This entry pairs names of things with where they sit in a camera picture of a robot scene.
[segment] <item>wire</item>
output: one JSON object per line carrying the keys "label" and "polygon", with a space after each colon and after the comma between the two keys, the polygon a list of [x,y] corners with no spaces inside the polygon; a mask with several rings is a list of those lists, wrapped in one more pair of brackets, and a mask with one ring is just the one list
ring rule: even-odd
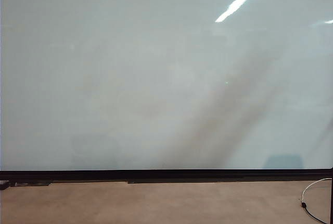
{"label": "wire", "polygon": [[322,224],[327,224],[327,223],[326,223],[326,222],[323,222],[322,220],[320,220],[320,219],[318,219],[317,217],[313,216],[313,215],[308,211],[308,209],[306,208],[306,203],[304,202],[304,194],[305,194],[306,190],[307,190],[309,187],[311,187],[313,184],[316,184],[317,182],[320,182],[320,181],[326,181],[326,180],[332,180],[332,178],[324,178],[324,179],[321,179],[321,180],[315,181],[315,182],[311,183],[309,186],[307,186],[307,187],[304,189],[303,193],[302,193],[302,199],[301,199],[301,206],[304,208],[304,210],[306,211],[306,213],[307,213],[308,215],[310,215],[312,218],[314,218],[316,221],[319,221],[319,222],[322,223]]}

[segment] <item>white board surface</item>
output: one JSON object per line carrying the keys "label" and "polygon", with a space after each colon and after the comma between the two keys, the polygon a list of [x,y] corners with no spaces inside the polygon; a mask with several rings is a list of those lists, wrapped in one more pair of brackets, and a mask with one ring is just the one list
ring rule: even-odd
{"label": "white board surface", "polygon": [[333,0],[1,0],[2,170],[331,168],[330,20]]}

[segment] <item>concrete floor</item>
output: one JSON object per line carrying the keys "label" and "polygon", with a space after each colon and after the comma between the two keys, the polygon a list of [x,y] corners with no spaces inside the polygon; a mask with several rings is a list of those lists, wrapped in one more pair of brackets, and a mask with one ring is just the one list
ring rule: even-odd
{"label": "concrete floor", "polygon": [[[8,188],[1,221],[12,223],[317,223],[300,207],[301,182],[126,184],[59,183]],[[330,181],[305,197],[308,209],[329,222]]]}

